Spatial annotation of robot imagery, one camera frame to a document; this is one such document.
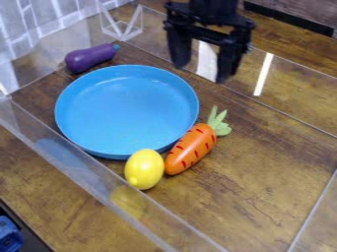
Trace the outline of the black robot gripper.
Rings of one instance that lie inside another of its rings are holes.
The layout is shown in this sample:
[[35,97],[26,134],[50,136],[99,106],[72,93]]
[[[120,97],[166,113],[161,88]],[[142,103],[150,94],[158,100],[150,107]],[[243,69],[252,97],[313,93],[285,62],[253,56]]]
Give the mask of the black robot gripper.
[[218,46],[215,81],[237,72],[242,55],[252,50],[256,23],[237,13],[238,0],[169,1],[163,22],[173,65],[183,68],[191,60],[193,39]]

